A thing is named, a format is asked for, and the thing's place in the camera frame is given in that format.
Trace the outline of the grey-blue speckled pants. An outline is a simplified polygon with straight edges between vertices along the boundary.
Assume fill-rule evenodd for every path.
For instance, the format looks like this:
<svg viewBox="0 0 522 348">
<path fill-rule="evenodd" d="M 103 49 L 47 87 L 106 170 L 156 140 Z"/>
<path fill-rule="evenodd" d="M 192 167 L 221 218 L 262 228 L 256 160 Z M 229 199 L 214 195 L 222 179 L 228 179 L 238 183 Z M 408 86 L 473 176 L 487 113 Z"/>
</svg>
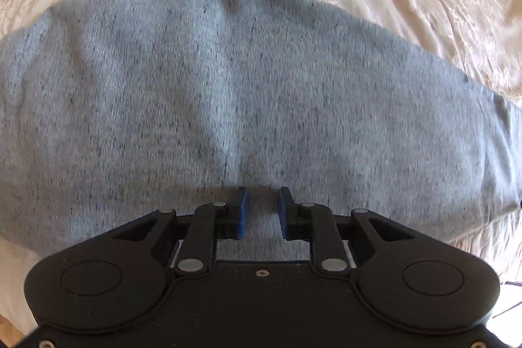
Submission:
<svg viewBox="0 0 522 348">
<path fill-rule="evenodd" d="M 1 236 L 42 256 L 252 193 L 223 257 L 301 258 L 275 194 L 450 242 L 519 215 L 521 112 L 313 0 L 64 0 L 1 42 Z"/>
</svg>

